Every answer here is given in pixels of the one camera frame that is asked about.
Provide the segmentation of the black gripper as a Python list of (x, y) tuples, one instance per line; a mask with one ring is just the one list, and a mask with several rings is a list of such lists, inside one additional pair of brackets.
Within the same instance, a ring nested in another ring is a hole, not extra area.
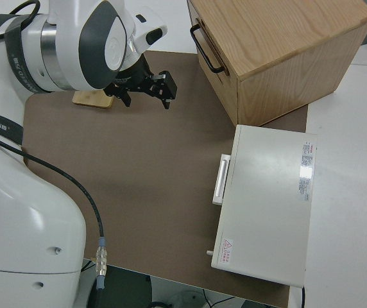
[(132, 102), (128, 92), (143, 92), (161, 99), (164, 108), (169, 110), (171, 100), (176, 98), (177, 86), (169, 71), (153, 74), (146, 57), (141, 55), (135, 64), (120, 71), (103, 90), (107, 96), (119, 98), (127, 108)]

